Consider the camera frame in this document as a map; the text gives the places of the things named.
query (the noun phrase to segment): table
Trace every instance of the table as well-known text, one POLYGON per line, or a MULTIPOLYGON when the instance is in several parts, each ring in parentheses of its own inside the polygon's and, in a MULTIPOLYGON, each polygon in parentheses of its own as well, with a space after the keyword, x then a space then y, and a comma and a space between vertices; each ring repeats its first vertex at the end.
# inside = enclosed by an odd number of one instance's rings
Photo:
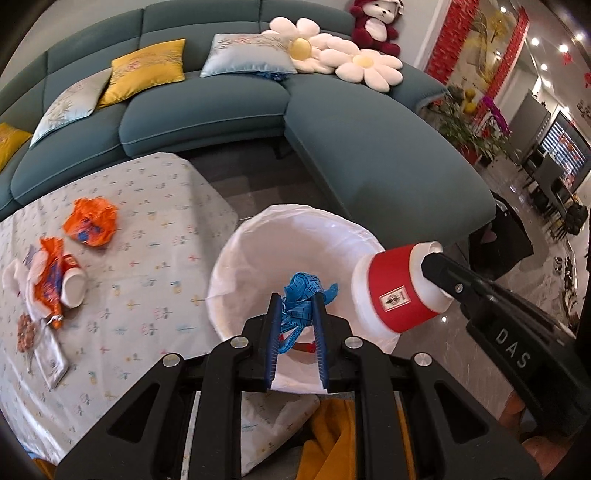
MULTIPOLYGON (((0 292, 0 407, 20 442, 54 464, 167 352, 190 358, 220 342, 204 299, 237 221, 188 161, 153 154, 70 183, 0 223, 0 270, 24 259, 30 245, 38 248, 39 237, 64 236, 72 203, 84 196, 117 205, 118 228, 101 248, 65 239, 64 249, 82 264, 89 285, 58 332, 71 367, 54 391, 35 362, 26 373, 16 349, 24 307, 0 292)), ((318 405, 315 395, 248 394, 245 400, 243 471, 291 435, 274 432, 280 414, 287 409, 297 429, 318 405)))

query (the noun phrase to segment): teddy bear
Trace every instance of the teddy bear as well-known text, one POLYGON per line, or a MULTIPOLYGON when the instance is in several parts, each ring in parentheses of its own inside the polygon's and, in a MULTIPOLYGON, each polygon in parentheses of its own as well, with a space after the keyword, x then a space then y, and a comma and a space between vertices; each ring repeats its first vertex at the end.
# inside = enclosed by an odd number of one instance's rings
POLYGON ((390 43, 390 40, 398 38, 398 32, 392 24, 403 10, 401 0, 355 0, 349 10, 355 17, 351 40, 359 48, 372 48, 398 57, 400 47, 390 43))

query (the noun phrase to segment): yellow embroidered pillow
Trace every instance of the yellow embroidered pillow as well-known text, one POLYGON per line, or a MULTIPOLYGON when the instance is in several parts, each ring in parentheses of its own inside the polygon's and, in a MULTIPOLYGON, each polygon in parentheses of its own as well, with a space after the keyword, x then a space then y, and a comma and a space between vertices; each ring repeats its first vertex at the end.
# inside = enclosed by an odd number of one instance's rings
POLYGON ((98 108, 127 100, 165 83, 182 82, 185 39, 167 41, 128 53, 111 62, 113 73, 98 108))
POLYGON ((29 132, 11 127, 8 124, 0 124, 0 171, 31 137, 32 135, 29 132))

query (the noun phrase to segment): crumpled blue strap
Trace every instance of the crumpled blue strap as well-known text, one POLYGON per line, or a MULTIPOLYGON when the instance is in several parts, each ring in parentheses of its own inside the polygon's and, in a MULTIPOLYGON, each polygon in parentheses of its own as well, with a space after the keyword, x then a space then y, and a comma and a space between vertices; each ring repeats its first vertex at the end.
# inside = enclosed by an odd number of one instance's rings
POLYGON ((304 328, 312 326, 312 300, 310 299, 317 292, 322 292, 324 304, 328 305, 338 295, 339 286, 333 283, 328 290, 324 290, 316 275, 299 272, 291 278, 290 284, 284 290, 280 332, 287 333, 291 330, 293 332, 280 342, 279 353, 286 353, 297 342, 304 328))

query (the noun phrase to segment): teal sectional sofa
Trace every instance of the teal sectional sofa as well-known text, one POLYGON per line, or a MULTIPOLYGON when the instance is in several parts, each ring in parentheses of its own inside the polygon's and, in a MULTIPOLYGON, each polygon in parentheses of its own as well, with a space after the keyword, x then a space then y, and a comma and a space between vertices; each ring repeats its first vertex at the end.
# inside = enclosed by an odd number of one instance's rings
POLYGON ((445 88, 405 65, 389 95, 336 76, 277 83, 200 78, 216 33, 260 33, 277 16, 348 37, 346 12, 300 0, 170 0, 104 20, 50 47, 0 91, 0 122, 33 132, 76 81, 138 48, 186 38, 186 80, 146 90, 28 142, 0 173, 0 219, 75 179, 156 151, 284 135, 340 213, 386 247, 444 244, 489 222, 495 202, 466 160, 415 113, 445 88))

